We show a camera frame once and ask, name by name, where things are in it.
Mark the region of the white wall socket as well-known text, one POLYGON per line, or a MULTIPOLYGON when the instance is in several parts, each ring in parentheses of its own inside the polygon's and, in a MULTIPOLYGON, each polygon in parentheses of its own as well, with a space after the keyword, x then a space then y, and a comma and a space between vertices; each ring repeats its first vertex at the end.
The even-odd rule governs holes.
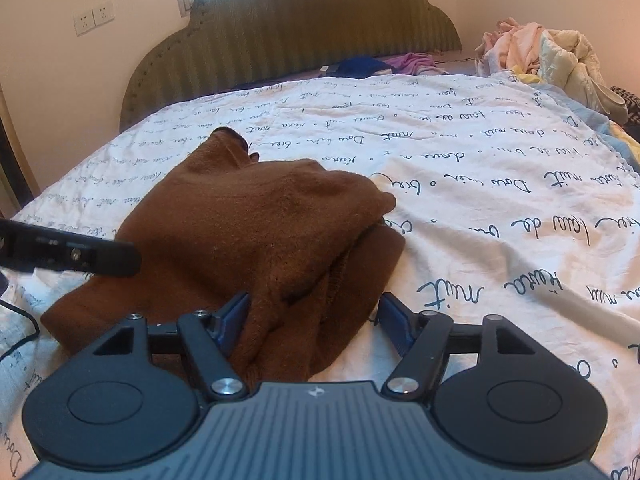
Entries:
POLYGON ((74 17, 74 29, 77 36, 85 35, 93 29, 114 21, 113 3, 101 3, 95 8, 74 17))

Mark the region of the brown knit sweater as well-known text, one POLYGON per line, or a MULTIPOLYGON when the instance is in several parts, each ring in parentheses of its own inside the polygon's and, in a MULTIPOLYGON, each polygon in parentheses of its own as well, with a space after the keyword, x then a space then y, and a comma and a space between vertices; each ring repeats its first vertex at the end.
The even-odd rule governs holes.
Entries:
POLYGON ((122 222, 132 278, 95 276, 42 315, 77 353, 130 313, 174 322, 245 292, 250 310, 230 362, 250 386, 304 382, 346 349, 386 289, 404 238, 396 205, 366 177, 311 159, 261 162, 221 127, 122 222))

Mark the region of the purple garment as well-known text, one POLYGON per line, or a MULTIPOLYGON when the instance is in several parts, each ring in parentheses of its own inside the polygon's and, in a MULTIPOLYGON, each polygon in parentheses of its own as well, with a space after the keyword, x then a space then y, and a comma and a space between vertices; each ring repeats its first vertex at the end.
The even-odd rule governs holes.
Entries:
POLYGON ((395 55, 386 58, 385 63, 393 69, 395 74, 411 76, 448 74, 446 70, 436 65, 434 58, 428 53, 409 52, 395 55))

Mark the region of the dark blue garment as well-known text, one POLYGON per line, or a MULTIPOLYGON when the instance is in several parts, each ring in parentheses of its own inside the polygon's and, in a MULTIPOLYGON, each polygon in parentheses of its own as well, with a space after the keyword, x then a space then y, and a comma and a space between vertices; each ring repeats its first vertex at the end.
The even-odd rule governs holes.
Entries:
POLYGON ((393 73, 393 70, 393 66, 377 58, 356 56, 356 58, 348 58, 331 65, 326 74, 331 77, 363 79, 375 75, 390 74, 393 73))

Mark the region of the olive green upholstered headboard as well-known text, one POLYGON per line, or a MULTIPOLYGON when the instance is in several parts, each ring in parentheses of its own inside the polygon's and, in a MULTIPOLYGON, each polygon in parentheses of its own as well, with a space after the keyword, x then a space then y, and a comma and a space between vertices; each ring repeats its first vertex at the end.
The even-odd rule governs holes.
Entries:
POLYGON ((132 73, 119 128, 170 104, 346 58, 461 48, 454 22, 428 0, 194 0, 186 27, 132 73))

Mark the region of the pink clothes pile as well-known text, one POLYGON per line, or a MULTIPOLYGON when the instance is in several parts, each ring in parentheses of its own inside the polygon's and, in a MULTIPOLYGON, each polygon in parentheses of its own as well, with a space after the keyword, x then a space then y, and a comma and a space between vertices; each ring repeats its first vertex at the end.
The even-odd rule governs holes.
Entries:
POLYGON ((475 49, 477 75, 488 77, 515 67, 522 73, 537 73, 540 38, 545 30, 536 22, 520 24, 514 18, 498 21, 496 29, 485 32, 475 49))

